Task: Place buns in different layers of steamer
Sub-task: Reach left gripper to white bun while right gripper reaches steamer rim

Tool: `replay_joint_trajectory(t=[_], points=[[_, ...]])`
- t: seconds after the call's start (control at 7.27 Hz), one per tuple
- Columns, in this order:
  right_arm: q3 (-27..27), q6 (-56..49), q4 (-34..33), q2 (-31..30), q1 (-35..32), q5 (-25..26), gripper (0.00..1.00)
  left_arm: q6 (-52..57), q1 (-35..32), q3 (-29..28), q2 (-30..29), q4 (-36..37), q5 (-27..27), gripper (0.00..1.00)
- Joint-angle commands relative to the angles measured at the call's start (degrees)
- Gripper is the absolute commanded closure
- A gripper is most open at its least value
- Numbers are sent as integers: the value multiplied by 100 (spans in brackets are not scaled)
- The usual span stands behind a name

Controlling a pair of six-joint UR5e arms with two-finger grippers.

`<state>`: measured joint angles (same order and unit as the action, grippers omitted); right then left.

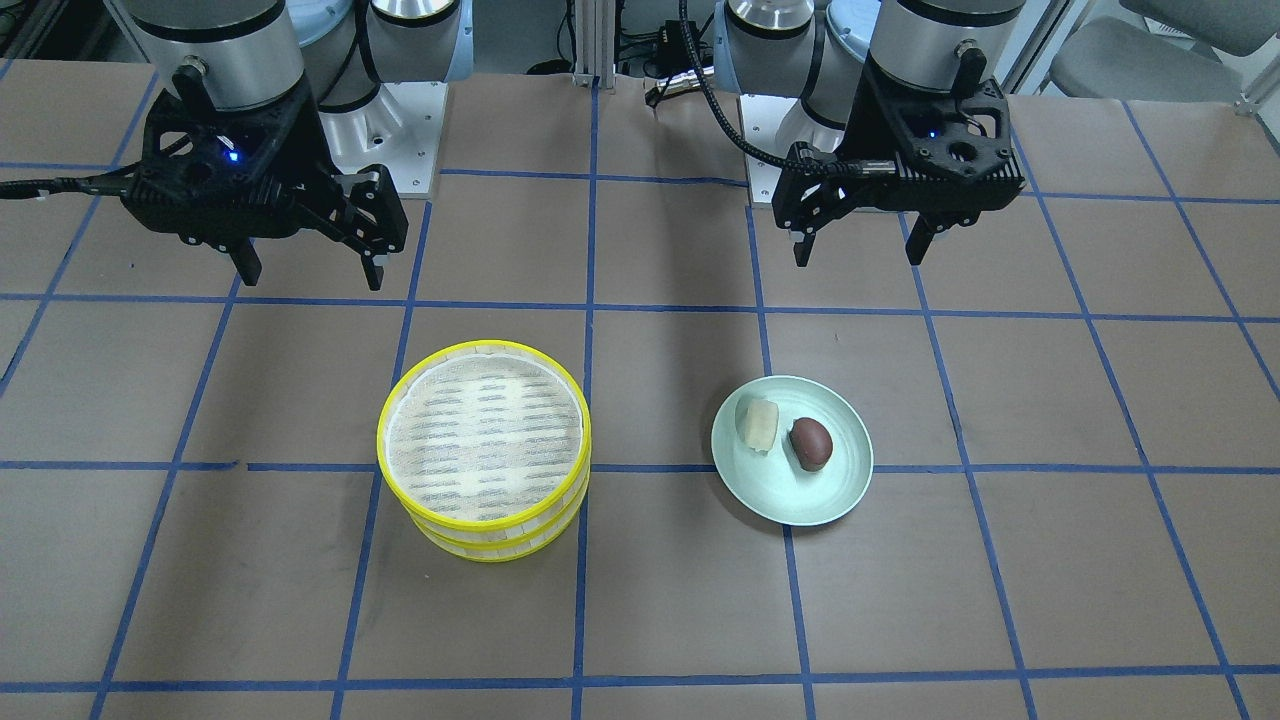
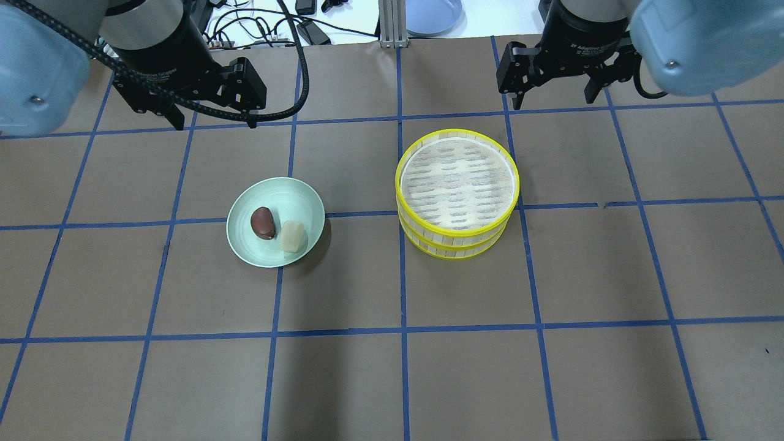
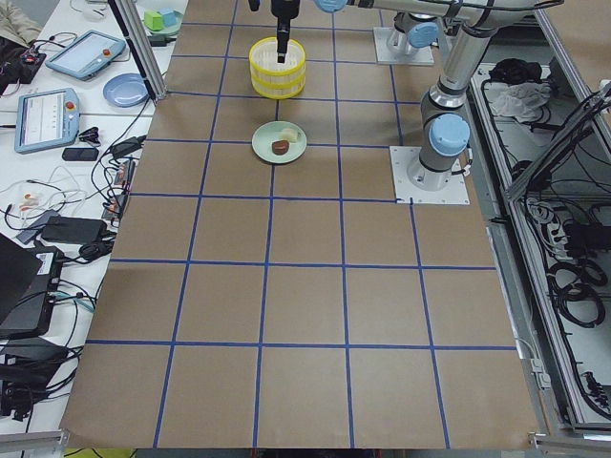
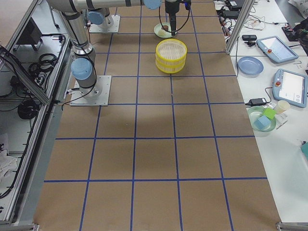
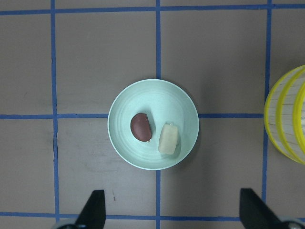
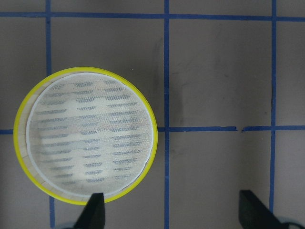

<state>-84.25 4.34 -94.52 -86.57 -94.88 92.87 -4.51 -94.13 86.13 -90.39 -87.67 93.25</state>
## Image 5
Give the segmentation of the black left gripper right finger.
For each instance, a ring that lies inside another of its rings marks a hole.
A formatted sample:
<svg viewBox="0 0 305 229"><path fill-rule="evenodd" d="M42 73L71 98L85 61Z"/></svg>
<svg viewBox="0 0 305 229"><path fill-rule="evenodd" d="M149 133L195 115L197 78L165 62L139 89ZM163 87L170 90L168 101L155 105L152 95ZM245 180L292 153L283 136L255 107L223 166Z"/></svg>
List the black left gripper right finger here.
<svg viewBox="0 0 305 229"><path fill-rule="evenodd" d="M251 188L240 190L239 218L245 229L283 229L282 221Z"/></svg>

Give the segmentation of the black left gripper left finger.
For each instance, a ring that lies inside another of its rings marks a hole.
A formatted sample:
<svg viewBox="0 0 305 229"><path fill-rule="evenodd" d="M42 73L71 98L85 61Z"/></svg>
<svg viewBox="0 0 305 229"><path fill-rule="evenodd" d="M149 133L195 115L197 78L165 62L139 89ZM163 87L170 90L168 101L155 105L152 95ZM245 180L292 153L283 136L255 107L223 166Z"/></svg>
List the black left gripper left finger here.
<svg viewBox="0 0 305 229"><path fill-rule="evenodd" d="M94 190L75 221L78 229L102 229L105 225L105 193Z"/></svg>

